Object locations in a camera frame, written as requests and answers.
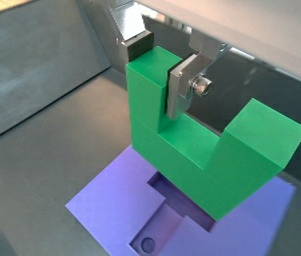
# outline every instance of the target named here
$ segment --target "green u-shaped block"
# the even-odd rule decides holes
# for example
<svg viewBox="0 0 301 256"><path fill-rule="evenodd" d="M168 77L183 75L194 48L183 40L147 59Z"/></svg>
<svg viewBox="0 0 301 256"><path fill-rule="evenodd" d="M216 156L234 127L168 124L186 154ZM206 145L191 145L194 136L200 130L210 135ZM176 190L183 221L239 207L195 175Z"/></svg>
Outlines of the green u-shaped block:
<svg viewBox="0 0 301 256"><path fill-rule="evenodd" d="M184 114L171 121L167 70L179 61L156 47L127 64L132 147L219 220L284 168L301 125L254 99L220 137Z"/></svg>

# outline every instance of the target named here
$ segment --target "hole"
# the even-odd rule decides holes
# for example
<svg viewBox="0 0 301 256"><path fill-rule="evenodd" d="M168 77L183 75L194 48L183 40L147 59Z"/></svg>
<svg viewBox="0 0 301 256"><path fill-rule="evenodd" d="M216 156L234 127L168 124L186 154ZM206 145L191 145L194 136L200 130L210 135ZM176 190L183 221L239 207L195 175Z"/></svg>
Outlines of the hole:
<svg viewBox="0 0 301 256"><path fill-rule="evenodd" d="M144 253L152 253L155 250L155 241L152 238L145 237L140 244Z"/></svg>

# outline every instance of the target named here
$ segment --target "gray floor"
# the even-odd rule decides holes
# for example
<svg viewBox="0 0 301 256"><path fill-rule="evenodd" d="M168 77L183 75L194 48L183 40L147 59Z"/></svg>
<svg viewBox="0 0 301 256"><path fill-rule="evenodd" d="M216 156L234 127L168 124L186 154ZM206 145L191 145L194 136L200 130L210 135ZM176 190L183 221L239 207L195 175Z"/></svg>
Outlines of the gray floor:
<svg viewBox="0 0 301 256"><path fill-rule="evenodd" d="M64 204L129 144L108 70L0 136L0 255L107 255Z"/></svg>

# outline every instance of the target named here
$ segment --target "gray wall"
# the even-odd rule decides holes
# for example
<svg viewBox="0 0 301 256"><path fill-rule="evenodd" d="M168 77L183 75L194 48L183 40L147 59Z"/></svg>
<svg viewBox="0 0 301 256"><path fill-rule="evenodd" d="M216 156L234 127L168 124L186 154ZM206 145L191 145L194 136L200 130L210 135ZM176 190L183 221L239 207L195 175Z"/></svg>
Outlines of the gray wall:
<svg viewBox="0 0 301 256"><path fill-rule="evenodd" d="M0 12L0 133L108 66L75 0Z"/></svg>

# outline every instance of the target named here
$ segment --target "metal plate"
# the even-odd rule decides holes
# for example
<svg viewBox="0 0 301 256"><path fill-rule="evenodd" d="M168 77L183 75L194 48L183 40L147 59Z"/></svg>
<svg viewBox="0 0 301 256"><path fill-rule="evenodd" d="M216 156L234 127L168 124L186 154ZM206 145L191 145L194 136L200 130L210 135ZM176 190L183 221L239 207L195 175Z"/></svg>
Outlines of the metal plate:
<svg viewBox="0 0 301 256"><path fill-rule="evenodd" d="M301 78L301 1L137 2Z"/></svg>
<svg viewBox="0 0 301 256"><path fill-rule="evenodd" d="M0 133L107 67L75 0L0 12Z"/></svg>

